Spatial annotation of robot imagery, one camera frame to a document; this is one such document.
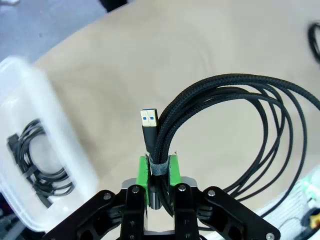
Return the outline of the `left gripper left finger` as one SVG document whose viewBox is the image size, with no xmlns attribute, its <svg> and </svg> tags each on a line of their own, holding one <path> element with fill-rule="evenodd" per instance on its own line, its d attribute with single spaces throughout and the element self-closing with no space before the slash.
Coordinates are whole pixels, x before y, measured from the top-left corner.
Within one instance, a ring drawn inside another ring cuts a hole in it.
<svg viewBox="0 0 320 240">
<path fill-rule="evenodd" d="M 115 194 L 101 190 L 70 216 L 46 233 L 44 240 L 101 240 L 122 225 L 119 239 L 141 240 L 144 235 L 147 207 L 149 159 L 139 158 L 134 183 Z"/>
</svg>

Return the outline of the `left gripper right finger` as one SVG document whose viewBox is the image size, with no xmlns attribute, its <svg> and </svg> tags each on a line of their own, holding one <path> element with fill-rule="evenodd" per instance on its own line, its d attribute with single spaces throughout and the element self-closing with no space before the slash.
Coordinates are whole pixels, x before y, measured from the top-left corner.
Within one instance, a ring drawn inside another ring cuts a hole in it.
<svg viewBox="0 0 320 240">
<path fill-rule="evenodd" d="M 177 240 L 200 239 L 201 222 L 225 240 L 278 240 L 280 231 L 216 186 L 201 191 L 182 181 L 177 155 L 168 158 Z"/>
</svg>

